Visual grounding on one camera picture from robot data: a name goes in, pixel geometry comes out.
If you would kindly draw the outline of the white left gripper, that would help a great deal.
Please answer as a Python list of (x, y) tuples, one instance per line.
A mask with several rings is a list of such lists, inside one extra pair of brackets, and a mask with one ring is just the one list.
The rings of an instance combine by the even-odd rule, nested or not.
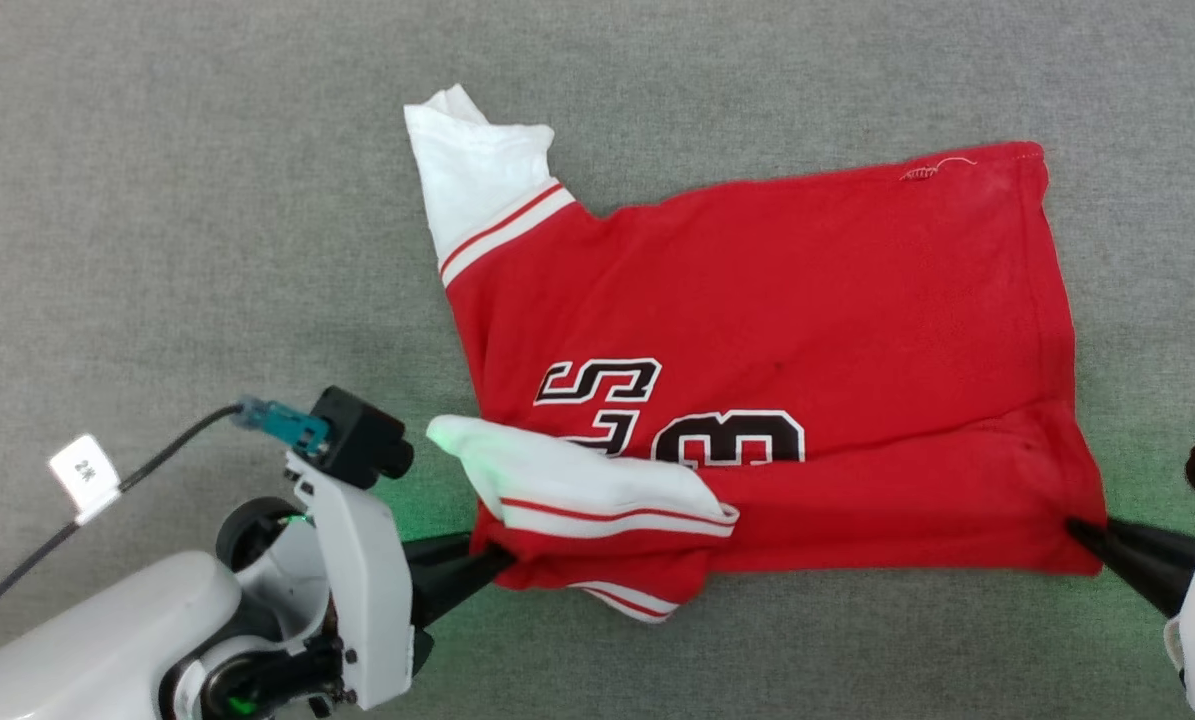
[(424, 632), (510, 570), (516, 559), (497, 544), (474, 550), (472, 533), (402, 542), (392, 511), (376, 496), (341, 482), (296, 454), (295, 478), (315, 528), (327, 601), (289, 647), (336, 620), (341, 646), (338, 688), (349, 704), (372, 710), (413, 684), (433, 656)]

